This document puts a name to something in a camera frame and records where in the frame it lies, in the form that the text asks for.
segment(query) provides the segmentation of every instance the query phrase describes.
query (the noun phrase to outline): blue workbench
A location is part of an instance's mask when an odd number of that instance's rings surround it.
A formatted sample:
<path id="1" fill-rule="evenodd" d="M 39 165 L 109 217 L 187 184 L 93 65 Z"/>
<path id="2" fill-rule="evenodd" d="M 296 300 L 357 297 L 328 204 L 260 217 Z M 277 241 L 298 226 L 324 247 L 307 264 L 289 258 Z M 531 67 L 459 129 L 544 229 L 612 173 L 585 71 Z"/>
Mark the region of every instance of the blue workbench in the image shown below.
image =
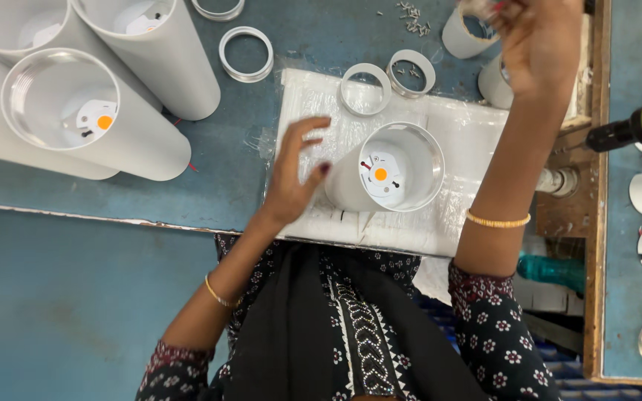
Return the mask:
<path id="1" fill-rule="evenodd" d="M 642 106 L 642 1 L 613 0 L 611 121 Z M 629 183 L 642 173 L 635 146 L 609 154 L 604 378 L 642 379 L 638 333 L 642 328 L 642 265 L 636 250 L 642 215 L 631 205 Z"/>
<path id="2" fill-rule="evenodd" d="M 440 42 L 441 27 L 454 0 L 417 0 L 420 22 L 430 22 L 430 35 L 406 32 L 394 1 L 274 0 L 248 1 L 229 23 L 210 22 L 193 11 L 192 19 L 222 89 L 217 111 L 202 121 L 181 121 L 177 127 L 192 145 L 192 165 L 181 176 L 155 182 L 120 173 L 103 181 L 73 178 L 0 161 L 0 205 L 64 215 L 105 219 L 137 219 L 192 228 L 241 231 L 263 200 L 268 160 L 260 157 L 258 139 L 275 128 L 280 96 L 274 74 L 256 84 L 234 81 L 223 70 L 218 44 L 227 30 L 253 26 L 274 46 L 277 66 L 302 58 L 319 69 L 337 71 L 359 62 L 382 68 L 400 49 L 420 51 L 428 41 Z M 242 72 L 254 72 L 266 60 L 256 39 L 236 38 L 227 59 Z M 477 74 L 499 51 L 458 60 L 445 54 L 435 65 L 434 94 L 477 101 Z M 167 115 L 171 122 L 177 121 Z"/>

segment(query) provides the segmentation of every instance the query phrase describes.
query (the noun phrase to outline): plastic wrap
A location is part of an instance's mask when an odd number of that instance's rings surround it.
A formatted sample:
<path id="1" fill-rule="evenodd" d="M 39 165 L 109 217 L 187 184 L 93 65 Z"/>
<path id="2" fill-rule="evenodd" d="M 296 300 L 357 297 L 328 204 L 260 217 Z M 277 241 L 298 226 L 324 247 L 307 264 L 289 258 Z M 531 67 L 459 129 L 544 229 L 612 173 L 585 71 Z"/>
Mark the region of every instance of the plastic wrap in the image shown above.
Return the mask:
<path id="1" fill-rule="evenodd" d="M 477 194 L 507 112 L 437 96 L 407 99 L 393 93 L 382 112 L 368 118 L 357 117 L 344 108 L 337 96 L 344 71 L 333 68 L 325 72 L 333 75 L 297 68 L 284 68 L 278 75 L 282 99 L 277 150 L 289 123 L 308 115 L 332 118 L 328 129 L 309 135 L 322 136 L 324 141 L 302 152 L 299 158 L 302 182 L 321 160 L 338 161 L 384 124 L 406 121 L 427 129 L 440 144 L 446 166 L 444 184 L 430 205 L 409 213 L 339 211 L 319 190 L 304 215 L 289 225 L 282 236 L 453 256 L 464 224 L 464 211 Z M 348 100 L 358 110 L 370 110 L 380 102 L 380 87 L 350 81 L 348 88 Z"/>

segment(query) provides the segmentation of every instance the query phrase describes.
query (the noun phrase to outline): gold bangle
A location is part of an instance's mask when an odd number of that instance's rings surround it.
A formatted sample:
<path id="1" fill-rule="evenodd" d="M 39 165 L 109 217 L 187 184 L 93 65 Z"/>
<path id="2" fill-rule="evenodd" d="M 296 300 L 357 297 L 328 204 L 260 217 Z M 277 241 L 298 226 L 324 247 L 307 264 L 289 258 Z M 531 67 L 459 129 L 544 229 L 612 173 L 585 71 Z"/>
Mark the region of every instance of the gold bangle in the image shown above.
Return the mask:
<path id="1" fill-rule="evenodd" d="M 217 302 L 221 303 L 222 305 L 224 305 L 226 307 L 231 307 L 233 309 L 236 308 L 237 306 L 239 306 L 240 302 L 242 302 L 241 299 L 238 300 L 237 303 L 232 305 L 231 303 L 229 303 L 229 302 L 225 301 L 224 299 L 220 298 L 219 296 L 217 296 L 217 294 L 215 294 L 215 291 L 212 289 L 212 287 L 210 287 L 210 281 L 207 280 L 208 276 L 209 276 L 209 274 L 205 276 L 205 284 L 207 285 L 207 289 L 210 291 L 210 294 L 212 294 L 212 296 L 215 297 Z"/>
<path id="2" fill-rule="evenodd" d="M 516 220 L 516 221 L 494 221 L 494 220 L 487 220 L 486 218 L 479 218 L 476 215 L 469 213 L 469 209 L 467 209 L 465 213 L 467 214 L 467 219 L 472 223 L 477 223 L 479 225 L 483 225 L 485 227 L 492 227 L 492 228 L 522 227 L 522 225 L 526 225 L 531 220 L 531 215 L 529 213 L 527 213 L 526 217 L 523 218 L 522 220 Z"/>

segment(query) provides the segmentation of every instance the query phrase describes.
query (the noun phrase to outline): woman's left hand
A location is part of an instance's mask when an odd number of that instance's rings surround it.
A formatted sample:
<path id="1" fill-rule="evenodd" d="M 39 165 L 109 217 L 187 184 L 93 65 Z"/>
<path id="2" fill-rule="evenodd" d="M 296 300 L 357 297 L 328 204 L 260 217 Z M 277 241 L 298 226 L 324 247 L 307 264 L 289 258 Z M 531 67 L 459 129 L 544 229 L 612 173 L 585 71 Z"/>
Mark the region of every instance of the woman's left hand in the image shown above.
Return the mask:
<path id="1" fill-rule="evenodd" d="M 303 136 L 313 129 L 326 128 L 330 123 L 331 117 L 304 118 L 289 125 L 284 134 L 279 157 L 274 163 L 267 198 L 259 210 L 259 214 L 278 230 L 299 218 L 311 201 L 316 187 L 324 181 L 331 169 L 330 162 L 321 163 L 311 171 L 306 183 L 299 182 L 299 152 L 323 141 L 323 138 L 305 141 Z"/>

